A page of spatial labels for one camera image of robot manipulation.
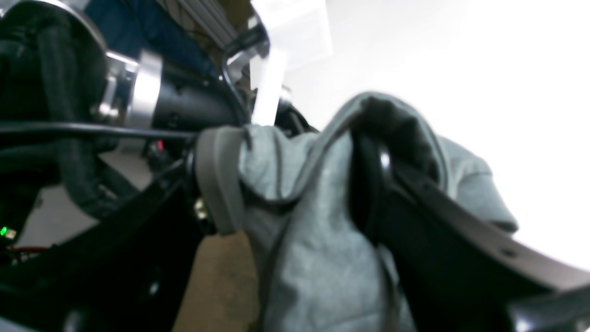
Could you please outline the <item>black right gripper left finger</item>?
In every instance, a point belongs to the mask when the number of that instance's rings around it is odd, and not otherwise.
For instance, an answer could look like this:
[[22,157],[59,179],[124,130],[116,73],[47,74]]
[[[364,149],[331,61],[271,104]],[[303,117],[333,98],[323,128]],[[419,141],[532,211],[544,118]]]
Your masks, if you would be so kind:
[[99,224],[1,269],[3,332],[170,332],[198,247],[220,230],[198,187],[201,132],[152,130],[181,157]]

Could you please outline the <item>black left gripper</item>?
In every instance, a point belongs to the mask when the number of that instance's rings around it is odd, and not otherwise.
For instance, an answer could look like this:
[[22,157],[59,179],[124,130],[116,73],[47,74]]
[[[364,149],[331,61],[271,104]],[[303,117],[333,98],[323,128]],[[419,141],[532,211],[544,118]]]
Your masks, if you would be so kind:
[[200,131],[246,122],[242,107],[222,80],[171,59],[164,60],[153,128]]

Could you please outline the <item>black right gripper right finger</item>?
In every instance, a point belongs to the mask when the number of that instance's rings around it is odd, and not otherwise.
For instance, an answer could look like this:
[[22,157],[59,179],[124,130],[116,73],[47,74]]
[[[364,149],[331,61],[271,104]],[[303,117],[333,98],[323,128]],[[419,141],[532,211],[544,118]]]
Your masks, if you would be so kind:
[[589,330],[589,273],[481,221],[384,142],[353,142],[354,220],[392,253],[418,331]]

